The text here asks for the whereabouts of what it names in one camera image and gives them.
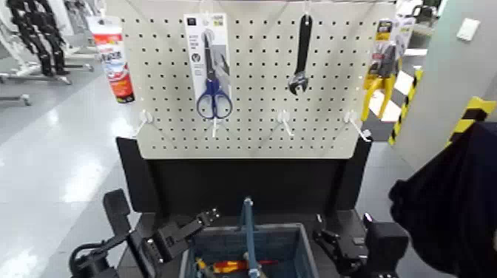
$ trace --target adjustable wrench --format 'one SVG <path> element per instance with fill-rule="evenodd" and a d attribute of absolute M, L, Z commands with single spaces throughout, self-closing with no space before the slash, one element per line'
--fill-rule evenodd
<path fill-rule="evenodd" d="M 304 15 L 300 19 L 299 30 L 299 51 L 297 53 L 297 68 L 294 76 L 288 81 L 290 92 L 297 95 L 297 87 L 300 87 L 303 92 L 307 89 L 309 78 L 305 76 L 305 63 L 307 62 L 307 54 L 309 51 L 309 41 L 311 40 L 312 17 Z"/>

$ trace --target gray bin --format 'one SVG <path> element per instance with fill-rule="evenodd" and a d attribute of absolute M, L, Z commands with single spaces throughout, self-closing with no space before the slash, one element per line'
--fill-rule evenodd
<path fill-rule="evenodd" d="M 263 265 L 268 278 L 319 278 L 311 247 L 300 223 L 256 226 L 254 233 L 257 260 L 277 260 Z M 237 227 L 206 228 L 195 236 L 195 246 L 185 251 L 180 278 L 197 278 L 195 257 L 207 265 L 226 260 L 243 260 L 247 251 L 246 234 Z M 219 277 L 249 277 L 247 271 L 219 274 Z"/>

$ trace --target yellow tool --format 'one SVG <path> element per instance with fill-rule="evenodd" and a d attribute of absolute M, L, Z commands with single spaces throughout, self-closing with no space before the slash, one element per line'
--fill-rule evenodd
<path fill-rule="evenodd" d="M 401 59 L 396 61 L 396 46 L 395 44 L 388 45 L 383 54 L 383 59 L 379 65 L 377 77 L 367 86 L 366 96 L 364 98 L 364 105 L 362 107 L 361 120 L 366 121 L 369 115 L 369 102 L 373 97 L 374 91 L 384 89 L 385 98 L 383 98 L 382 107 L 379 110 L 378 118 L 383 118 L 385 108 L 387 108 L 388 101 L 392 97 L 393 86 L 395 85 L 399 65 L 402 63 Z"/>
<path fill-rule="evenodd" d="M 201 258 L 196 258 L 198 269 L 200 272 L 207 278 L 216 278 L 214 273 L 212 272 L 212 268 L 207 266 L 205 262 Z"/>

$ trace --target power outlet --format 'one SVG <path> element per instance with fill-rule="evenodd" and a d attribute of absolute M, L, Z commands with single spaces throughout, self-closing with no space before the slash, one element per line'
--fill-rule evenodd
<path fill-rule="evenodd" d="M 464 41 L 472 41 L 479 25 L 480 21 L 465 18 L 462 22 L 461 29 L 459 29 L 459 32 L 457 33 L 457 37 Z"/>

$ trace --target pegboard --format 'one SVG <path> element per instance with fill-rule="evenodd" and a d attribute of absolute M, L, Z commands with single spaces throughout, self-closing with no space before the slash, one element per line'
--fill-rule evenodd
<path fill-rule="evenodd" d="M 358 134 L 343 122 L 361 111 L 363 78 L 376 24 L 394 15 L 389 2 L 312 2 L 314 24 L 306 76 L 308 90 L 288 91 L 297 65 L 302 2 L 215 1 L 228 17 L 233 113 L 212 122 L 195 109 L 183 14 L 199 1 L 107 0 L 119 16 L 133 87 L 155 118 L 138 134 L 141 154 L 161 158 L 349 158 Z M 287 134 L 277 122 L 290 113 Z"/>

